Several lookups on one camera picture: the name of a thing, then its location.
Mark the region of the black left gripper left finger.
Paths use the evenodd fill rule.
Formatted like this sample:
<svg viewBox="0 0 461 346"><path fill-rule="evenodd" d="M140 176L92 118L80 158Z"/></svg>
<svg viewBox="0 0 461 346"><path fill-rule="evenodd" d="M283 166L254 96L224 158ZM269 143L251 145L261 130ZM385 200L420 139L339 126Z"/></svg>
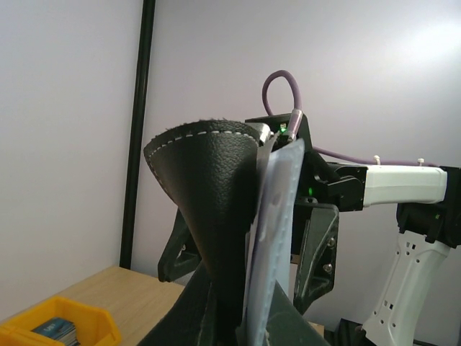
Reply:
<svg viewBox="0 0 461 346"><path fill-rule="evenodd" d="M199 265L169 312L139 342L143 346L218 344L217 299L204 265Z"/></svg>

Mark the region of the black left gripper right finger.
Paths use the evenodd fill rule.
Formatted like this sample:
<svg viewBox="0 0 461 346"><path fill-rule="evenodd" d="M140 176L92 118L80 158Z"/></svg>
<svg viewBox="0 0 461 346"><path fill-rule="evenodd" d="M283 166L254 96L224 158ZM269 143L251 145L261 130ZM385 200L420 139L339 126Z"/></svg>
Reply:
<svg viewBox="0 0 461 346"><path fill-rule="evenodd" d="M256 345L315 346L328 342L304 320L276 282L262 341Z"/></svg>

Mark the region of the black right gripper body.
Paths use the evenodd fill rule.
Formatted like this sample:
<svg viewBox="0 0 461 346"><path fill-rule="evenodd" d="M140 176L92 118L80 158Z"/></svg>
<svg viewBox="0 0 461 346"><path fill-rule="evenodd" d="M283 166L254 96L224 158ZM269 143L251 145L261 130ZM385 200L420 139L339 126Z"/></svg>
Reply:
<svg viewBox="0 0 461 346"><path fill-rule="evenodd" d="M272 149L276 151L292 142L287 135L290 116L291 114L255 117L245 120L245 123L254 126L267 125L270 133L277 135ZM295 137L295 140L300 139L304 143L304 154L296 202L317 202L338 207L338 195L331 191L330 184L338 182L339 176L313 148L309 123L305 115L301 116L300 126Z"/></svg>

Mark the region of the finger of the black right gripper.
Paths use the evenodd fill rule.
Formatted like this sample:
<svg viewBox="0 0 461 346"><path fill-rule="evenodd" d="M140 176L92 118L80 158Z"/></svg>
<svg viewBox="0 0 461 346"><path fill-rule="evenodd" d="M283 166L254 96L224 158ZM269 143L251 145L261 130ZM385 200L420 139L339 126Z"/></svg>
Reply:
<svg viewBox="0 0 461 346"><path fill-rule="evenodd" d="M179 209L174 226L158 261L158 279L172 282L195 271L200 263L200 254L190 230Z"/></svg>
<svg viewBox="0 0 461 346"><path fill-rule="evenodd" d="M293 305L304 314L334 287L339 210L325 203L298 203L292 224L292 262L297 265Z"/></svg>

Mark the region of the black card holder wallet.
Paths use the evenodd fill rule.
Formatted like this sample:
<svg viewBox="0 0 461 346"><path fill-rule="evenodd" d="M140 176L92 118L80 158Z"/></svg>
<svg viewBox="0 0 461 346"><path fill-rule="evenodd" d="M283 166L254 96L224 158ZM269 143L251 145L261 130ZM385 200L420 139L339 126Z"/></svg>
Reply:
<svg viewBox="0 0 461 346"><path fill-rule="evenodd" d="M154 177L181 211L217 299L218 344L235 345L244 294L244 245L256 215L257 131L202 120L156 136L144 149Z"/></svg>

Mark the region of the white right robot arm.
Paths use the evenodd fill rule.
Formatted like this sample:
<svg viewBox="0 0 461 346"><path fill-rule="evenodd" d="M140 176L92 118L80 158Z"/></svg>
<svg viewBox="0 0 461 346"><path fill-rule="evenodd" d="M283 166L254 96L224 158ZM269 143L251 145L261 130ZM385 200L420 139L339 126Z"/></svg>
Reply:
<svg viewBox="0 0 461 346"><path fill-rule="evenodd" d="M393 265L353 345L412 345L421 308L460 245L460 170L325 161L301 110L201 120L144 156L177 207L158 277L191 280L146 345L324 345L304 313L331 292L339 216L397 207Z"/></svg>

